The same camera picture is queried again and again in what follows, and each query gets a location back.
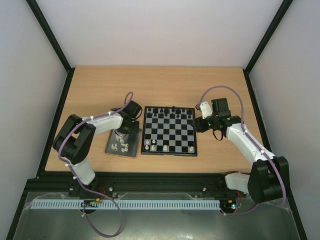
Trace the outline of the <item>black white chess board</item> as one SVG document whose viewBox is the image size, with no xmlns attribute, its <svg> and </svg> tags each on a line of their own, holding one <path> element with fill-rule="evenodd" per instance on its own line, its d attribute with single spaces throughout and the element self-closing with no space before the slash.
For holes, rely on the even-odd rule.
<svg viewBox="0 0 320 240">
<path fill-rule="evenodd" d="M 175 106 L 146 106 L 143 115 L 142 155 L 173 155 L 196 157 L 197 135 L 192 125 L 195 109 Z M 150 141 L 145 150 L 146 140 Z"/>
</svg>

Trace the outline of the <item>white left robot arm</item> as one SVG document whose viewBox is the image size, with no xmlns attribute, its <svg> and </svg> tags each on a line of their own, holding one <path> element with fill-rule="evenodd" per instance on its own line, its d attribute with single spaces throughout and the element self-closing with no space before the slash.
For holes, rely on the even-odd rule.
<svg viewBox="0 0 320 240">
<path fill-rule="evenodd" d="M 142 107 L 131 100 L 121 108 L 113 108 L 97 116 L 79 117 L 72 114 L 56 135 L 52 147 L 74 177 L 87 186 L 96 177 L 88 160 L 93 138 L 110 130 L 124 135 L 137 134 L 141 113 Z"/>
</svg>

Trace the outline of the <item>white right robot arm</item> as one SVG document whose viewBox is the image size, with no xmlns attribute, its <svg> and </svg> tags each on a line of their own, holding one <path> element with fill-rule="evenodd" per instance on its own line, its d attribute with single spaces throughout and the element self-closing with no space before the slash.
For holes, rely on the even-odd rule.
<svg viewBox="0 0 320 240">
<path fill-rule="evenodd" d="M 257 203 L 286 200 L 289 185 L 289 163 L 285 157 L 277 157 L 267 150 L 248 130 L 243 118 L 232 115 L 226 98 L 203 101 L 197 105 L 201 116 L 193 121 L 195 130 L 221 132 L 230 140 L 251 165 L 250 174 L 232 172 L 218 183 L 218 191 L 229 196 L 235 190 L 249 194 Z"/>
</svg>

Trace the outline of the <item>dark cork-edged tray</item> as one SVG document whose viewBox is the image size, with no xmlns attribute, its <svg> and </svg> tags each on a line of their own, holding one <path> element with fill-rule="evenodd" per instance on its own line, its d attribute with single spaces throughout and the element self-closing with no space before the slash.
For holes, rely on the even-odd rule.
<svg viewBox="0 0 320 240">
<path fill-rule="evenodd" d="M 116 157 L 135 159 L 138 155 L 142 130 L 137 134 L 123 134 L 111 130 L 104 152 Z"/>
</svg>

